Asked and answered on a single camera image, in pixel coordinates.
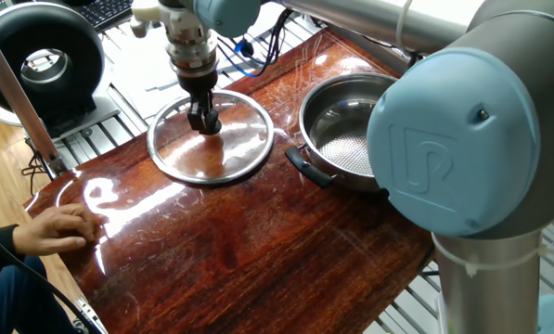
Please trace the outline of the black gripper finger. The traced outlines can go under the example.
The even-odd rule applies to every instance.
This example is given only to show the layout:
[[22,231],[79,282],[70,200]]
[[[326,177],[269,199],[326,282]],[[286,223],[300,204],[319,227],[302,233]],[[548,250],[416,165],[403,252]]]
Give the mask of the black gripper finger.
[[203,103],[203,116],[205,123],[204,134],[216,135],[220,132],[222,124],[219,120],[219,113],[214,108],[213,104],[213,92],[209,91],[206,94],[205,101]]
[[199,132],[207,130],[204,112],[207,110],[208,102],[205,93],[192,94],[190,96],[190,107],[187,118],[190,127]]

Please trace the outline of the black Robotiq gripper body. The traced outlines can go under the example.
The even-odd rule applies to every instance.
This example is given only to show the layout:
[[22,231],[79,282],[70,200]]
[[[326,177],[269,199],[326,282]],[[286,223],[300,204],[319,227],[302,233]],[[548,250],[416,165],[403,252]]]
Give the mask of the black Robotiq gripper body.
[[212,90],[218,81],[218,74],[216,70],[212,70],[198,77],[178,74],[177,78],[180,86],[186,90],[191,97],[203,99],[204,97],[210,98],[212,96]]

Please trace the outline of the person's left hand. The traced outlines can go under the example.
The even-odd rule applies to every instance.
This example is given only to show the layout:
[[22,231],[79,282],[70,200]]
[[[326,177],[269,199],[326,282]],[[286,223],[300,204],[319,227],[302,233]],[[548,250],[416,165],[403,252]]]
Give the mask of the person's left hand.
[[13,247],[18,254],[32,256],[76,251],[95,241],[98,222],[83,204],[51,207],[13,229]]

